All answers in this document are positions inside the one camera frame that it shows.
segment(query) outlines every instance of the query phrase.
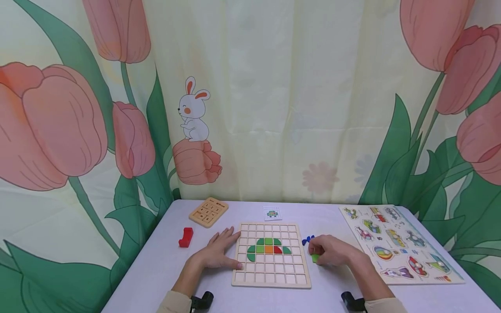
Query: hand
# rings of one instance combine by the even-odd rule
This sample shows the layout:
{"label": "hand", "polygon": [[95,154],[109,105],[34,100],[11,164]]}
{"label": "hand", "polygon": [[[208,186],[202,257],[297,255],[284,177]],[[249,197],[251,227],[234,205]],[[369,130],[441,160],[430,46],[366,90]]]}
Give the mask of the hand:
{"label": "hand", "polygon": [[242,263],[224,255],[224,251],[233,245],[240,237],[240,232],[233,235],[233,226],[226,228],[221,234],[217,232],[207,244],[199,252],[195,253],[192,258],[200,262],[203,267],[229,267],[233,269],[242,269]]}
{"label": "hand", "polygon": [[319,254],[317,265],[351,265],[368,256],[354,246],[331,235],[320,235],[310,240],[309,254]]}

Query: sleeve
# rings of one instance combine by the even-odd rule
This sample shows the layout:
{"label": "sleeve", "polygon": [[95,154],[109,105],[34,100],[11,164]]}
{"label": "sleeve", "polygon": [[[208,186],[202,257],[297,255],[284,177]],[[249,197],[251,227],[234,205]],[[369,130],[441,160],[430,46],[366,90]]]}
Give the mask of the sleeve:
{"label": "sleeve", "polygon": [[187,295],[169,291],[163,299],[157,313],[189,313],[191,299]]}
{"label": "sleeve", "polygon": [[367,313],[407,313],[402,302],[397,298],[385,298],[365,301]]}

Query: floral curtain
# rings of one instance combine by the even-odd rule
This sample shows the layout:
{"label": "floral curtain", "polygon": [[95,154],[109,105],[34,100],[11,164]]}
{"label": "floral curtain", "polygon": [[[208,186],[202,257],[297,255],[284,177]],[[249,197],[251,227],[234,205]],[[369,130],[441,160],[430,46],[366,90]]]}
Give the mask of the floral curtain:
{"label": "floral curtain", "polygon": [[100,311],[181,196],[404,205],[501,306],[496,0],[1,8],[1,311]]}

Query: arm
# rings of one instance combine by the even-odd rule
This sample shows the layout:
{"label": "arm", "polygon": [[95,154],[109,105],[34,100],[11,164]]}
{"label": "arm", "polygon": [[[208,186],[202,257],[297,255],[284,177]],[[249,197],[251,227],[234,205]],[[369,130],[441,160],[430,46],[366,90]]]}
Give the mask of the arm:
{"label": "arm", "polygon": [[317,265],[347,265],[366,301],[369,313],[405,313],[402,303],[395,298],[388,285],[374,268],[368,255],[331,235],[313,238],[308,246],[309,254],[319,254]]}
{"label": "arm", "polygon": [[181,124],[181,127],[186,129],[193,129],[195,128],[195,122],[193,122],[193,120],[190,120],[186,124]]}
{"label": "arm", "polygon": [[241,263],[224,255],[224,251],[239,237],[239,231],[233,234],[233,227],[226,228],[221,235],[216,233],[209,240],[207,247],[192,255],[186,261],[174,287],[160,304],[157,313],[188,313],[191,308],[190,298],[198,286],[204,268],[241,269]]}

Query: left hand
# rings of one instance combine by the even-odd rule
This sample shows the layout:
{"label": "left hand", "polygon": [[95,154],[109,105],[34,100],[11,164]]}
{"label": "left hand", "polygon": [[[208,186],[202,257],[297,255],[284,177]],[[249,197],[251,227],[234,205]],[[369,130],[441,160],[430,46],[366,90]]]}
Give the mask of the left hand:
{"label": "left hand", "polygon": [[224,255],[224,251],[233,245],[240,237],[240,232],[233,234],[233,226],[226,228],[221,234],[217,232],[207,244],[199,252],[195,253],[192,258],[200,262],[203,267],[229,267],[232,269],[242,269],[242,263]]}

